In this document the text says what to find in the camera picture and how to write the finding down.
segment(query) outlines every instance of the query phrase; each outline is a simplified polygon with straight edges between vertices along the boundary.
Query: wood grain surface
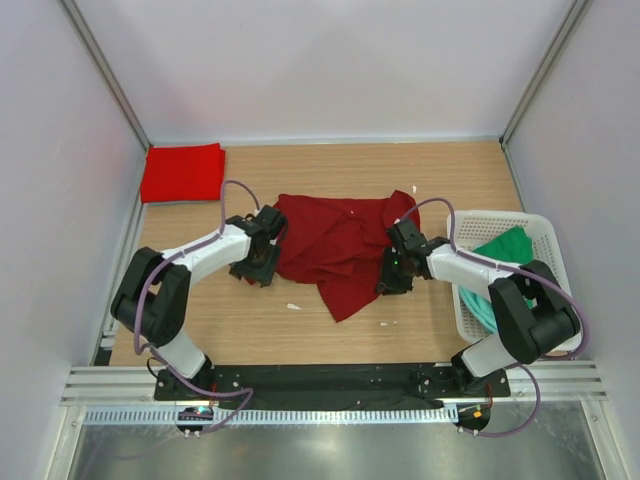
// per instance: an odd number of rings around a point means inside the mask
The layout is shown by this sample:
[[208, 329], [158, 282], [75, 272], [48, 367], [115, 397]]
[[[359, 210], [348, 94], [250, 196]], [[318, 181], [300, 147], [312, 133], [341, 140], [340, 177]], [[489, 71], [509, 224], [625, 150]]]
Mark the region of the wood grain surface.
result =
[[[383, 198], [395, 189], [412, 194], [415, 186], [418, 201], [442, 196], [460, 210], [520, 210], [497, 142], [233, 147], [226, 177], [247, 183], [271, 205], [280, 193]], [[227, 216], [252, 210], [246, 192], [227, 188]], [[427, 206], [421, 216], [427, 237], [445, 235], [446, 207]], [[176, 247], [219, 222], [218, 203], [151, 206], [140, 245]], [[224, 269], [191, 290], [187, 329], [214, 364], [449, 360], [465, 346], [456, 332], [451, 286], [421, 280], [414, 286], [335, 323], [313, 285], [276, 276], [260, 289]], [[134, 355], [131, 334], [120, 328], [111, 364], [142, 365], [145, 359]]]

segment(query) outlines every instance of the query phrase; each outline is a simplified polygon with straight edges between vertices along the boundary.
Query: green cloth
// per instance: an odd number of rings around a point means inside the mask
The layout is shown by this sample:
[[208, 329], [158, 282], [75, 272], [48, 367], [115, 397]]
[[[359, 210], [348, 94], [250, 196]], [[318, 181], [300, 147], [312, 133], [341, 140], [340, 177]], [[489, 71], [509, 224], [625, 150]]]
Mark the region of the green cloth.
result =
[[[489, 243], [476, 248], [474, 252], [502, 262], [527, 264], [533, 260], [533, 244], [522, 227], [507, 230]], [[465, 288], [460, 288], [459, 293], [464, 304], [484, 328], [491, 333], [496, 332], [496, 317], [491, 303]]]

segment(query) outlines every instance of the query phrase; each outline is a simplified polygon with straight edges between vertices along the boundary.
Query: laundry basket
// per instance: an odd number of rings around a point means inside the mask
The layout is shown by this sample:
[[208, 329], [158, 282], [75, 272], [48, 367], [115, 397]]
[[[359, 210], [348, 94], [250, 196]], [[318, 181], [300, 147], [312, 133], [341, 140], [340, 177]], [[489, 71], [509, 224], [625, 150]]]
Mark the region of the laundry basket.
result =
[[[549, 220], [540, 215], [491, 210], [456, 210], [455, 214], [456, 244], [468, 250], [484, 245], [510, 228], [518, 226], [524, 228], [525, 233], [532, 240], [534, 258], [545, 262], [551, 268], [562, 289], [571, 293], [560, 247]], [[451, 216], [447, 218], [447, 232], [450, 227]], [[453, 285], [453, 307], [458, 333], [464, 340], [475, 343], [490, 335], [460, 300], [456, 285]], [[580, 339], [581, 334], [578, 334], [556, 350], [574, 350], [580, 343]]]

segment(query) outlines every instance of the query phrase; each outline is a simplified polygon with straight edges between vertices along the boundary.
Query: bright red folded cloth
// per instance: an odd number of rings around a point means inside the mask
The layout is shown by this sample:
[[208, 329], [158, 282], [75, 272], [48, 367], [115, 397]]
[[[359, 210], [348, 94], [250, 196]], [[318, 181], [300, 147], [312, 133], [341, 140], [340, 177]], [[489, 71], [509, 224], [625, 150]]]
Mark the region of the bright red folded cloth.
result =
[[[298, 283], [315, 283], [336, 322], [373, 302], [387, 228], [416, 204], [395, 191], [379, 200], [313, 198], [281, 194], [275, 207], [289, 222], [277, 272]], [[420, 227], [416, 210], [411, 219]]]
[[142, 203], [219, 200], [224, 161], [218, 143], [151, 147], [140, 185]]

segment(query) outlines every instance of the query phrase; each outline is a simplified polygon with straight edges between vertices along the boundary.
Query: white backdrop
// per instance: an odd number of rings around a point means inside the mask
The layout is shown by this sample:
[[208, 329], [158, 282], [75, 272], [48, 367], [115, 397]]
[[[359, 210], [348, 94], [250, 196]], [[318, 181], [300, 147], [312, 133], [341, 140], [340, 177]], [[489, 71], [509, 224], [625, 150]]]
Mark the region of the white backdrop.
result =
[[77, 0], [152, 142], [499, 136], [569, 0]]
[[510, 146], [525, 207], [554, 223], [638, 470], [639, 18], [637, 0], [593, 2]]
[[41, 479], [87, 365], [143, 152], [57, 2], [0, 7], [0, 477]]

